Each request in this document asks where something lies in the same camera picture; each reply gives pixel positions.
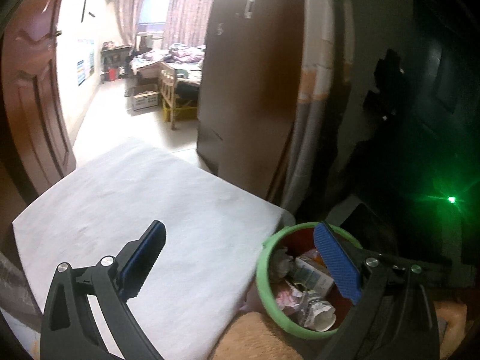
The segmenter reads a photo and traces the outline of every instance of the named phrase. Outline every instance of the white paper sheet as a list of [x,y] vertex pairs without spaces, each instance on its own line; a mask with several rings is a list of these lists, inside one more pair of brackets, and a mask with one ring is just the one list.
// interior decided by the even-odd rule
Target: white paper sheet
[[95,265],[155,219],[166,245],[128,306],[166,360],[205,359],[237,312],[262,242],[293,224],[286,211],[131,139],[54,185],[13,227],[43,310],[59,263]]

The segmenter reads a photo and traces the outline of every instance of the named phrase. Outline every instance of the storage crate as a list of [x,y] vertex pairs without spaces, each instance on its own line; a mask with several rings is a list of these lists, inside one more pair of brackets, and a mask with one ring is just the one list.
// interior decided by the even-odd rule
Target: storage crate
[[158,105],[158,86],[156,84],[140,85],[132,88],[130,101],[134,111]]
[[[169,122],[170,121],[170,107],[167,102],[162,99],[163,103],[163,121]],[[189,105],[181,105],[182,100],[177,99],[177,108],[176,108],[176,117],[175,120],[191,120],[197,118],[197,107],[192,107]]]

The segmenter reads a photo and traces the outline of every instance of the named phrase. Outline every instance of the window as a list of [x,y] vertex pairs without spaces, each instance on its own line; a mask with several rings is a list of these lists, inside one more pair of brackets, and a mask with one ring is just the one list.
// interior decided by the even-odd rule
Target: window
[[159,32],[165,27],[170,0],[144,0],[138,32]]

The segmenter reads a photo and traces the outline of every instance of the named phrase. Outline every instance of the silver screw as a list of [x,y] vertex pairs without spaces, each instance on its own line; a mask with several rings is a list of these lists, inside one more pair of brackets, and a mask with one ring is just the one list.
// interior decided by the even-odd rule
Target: silver screw
[[421,274],[422,273],[422,267],[420,265],[417,265],[417,264],[413,264],[412,267],[411,267],[411,270],[415,274]]
[[375,257],[369,257],[365,260],[365,263],[372,268],[378,266],[378,260]]
[[65,272],[68,269],[68,264],[66,262],[62,262],[58,267],[57,271],[60,273]]
[[107,256],[102,258],[101,264],[103,266],[111,266],[113,264],[113,257],[112,256]]

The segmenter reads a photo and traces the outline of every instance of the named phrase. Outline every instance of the poster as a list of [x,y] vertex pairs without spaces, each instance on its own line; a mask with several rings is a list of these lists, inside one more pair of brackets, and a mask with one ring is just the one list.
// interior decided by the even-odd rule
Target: poster
[[93,39],[78,40],[77,83],[82,85],[95,73],[95,42]]

